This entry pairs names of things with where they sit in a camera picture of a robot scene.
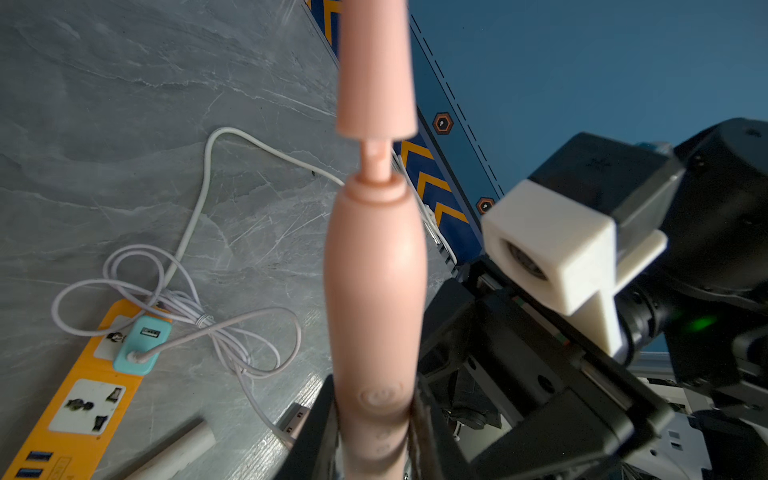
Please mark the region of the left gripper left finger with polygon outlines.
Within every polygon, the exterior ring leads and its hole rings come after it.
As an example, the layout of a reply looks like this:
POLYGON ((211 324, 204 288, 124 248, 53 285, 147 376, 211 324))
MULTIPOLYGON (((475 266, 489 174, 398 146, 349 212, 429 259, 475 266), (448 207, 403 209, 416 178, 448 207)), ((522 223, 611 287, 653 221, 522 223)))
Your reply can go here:
POLYGON ((339 422, 334 379, 329 375, 310 410, 294 446, 274 480, 333 480, 338 477, 336 453, 339 422))

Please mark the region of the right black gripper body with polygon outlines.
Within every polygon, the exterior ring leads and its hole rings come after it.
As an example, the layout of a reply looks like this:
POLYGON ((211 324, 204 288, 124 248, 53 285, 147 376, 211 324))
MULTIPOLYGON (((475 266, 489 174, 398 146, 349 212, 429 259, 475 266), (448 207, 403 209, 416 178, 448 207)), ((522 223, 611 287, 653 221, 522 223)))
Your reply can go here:
POLYGON ((436 399, 465 371, 510 423, 472 460, 476 479, 598 479, 659 439, 671 407, 508 279, 463 266, 424 314, 418 373, 436 399))

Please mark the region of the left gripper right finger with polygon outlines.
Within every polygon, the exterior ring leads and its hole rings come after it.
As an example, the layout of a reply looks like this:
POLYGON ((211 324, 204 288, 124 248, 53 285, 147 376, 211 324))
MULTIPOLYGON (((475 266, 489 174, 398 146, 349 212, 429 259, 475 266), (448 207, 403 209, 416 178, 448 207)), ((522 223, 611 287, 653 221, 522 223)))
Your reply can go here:
POLYGON ((416 378, 407 439, 412 479, 477 478, 448 429, 442 411, 421 375, 416 378))

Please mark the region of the pink electric toothbrush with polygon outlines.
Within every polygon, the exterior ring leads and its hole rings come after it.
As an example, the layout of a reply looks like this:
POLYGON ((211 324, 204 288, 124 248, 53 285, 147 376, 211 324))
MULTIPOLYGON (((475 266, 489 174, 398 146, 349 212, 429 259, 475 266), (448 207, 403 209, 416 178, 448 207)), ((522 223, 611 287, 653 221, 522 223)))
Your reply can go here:
POLYGON ((392 166, 418 129, 408 7, 346 1, 339 47, 338 132, 361 166, 338 193, 324 292, 343 471, 399 479, 426 300, 426 240, 416 198, 392 166))

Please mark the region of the teal charger adapter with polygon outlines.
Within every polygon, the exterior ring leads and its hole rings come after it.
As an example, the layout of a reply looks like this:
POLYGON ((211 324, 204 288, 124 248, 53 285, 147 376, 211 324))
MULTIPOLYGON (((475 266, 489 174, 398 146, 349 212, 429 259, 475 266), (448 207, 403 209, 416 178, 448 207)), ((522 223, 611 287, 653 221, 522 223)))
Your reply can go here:
POLYGON ((138 357, 149 350, 163 345, 169 338, 171 324, 152 316, 142 316, 133 324, 113 361, 113 369, 121 374, 141 376, 148 375, 157 361, 158 355, 153 354, 147 360, 138 357))

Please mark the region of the orange power strip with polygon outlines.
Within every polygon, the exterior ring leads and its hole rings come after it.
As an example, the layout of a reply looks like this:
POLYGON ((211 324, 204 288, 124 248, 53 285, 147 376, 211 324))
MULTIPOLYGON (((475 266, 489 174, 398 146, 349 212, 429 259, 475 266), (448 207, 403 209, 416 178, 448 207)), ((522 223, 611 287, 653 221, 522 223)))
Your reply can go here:
POLYGON ((113 369, 121 339, 89 340, 4 479, 92 478, 143 381, 113 369))

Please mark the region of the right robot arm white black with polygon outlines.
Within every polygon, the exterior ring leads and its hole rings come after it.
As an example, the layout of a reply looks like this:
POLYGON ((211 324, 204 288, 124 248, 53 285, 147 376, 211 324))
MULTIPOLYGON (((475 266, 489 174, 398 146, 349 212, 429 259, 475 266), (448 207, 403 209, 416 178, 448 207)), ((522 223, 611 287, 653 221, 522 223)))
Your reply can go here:
POLYGON ((411 479, 763 479, 767 125, 580 133, 424 315, 411 479))

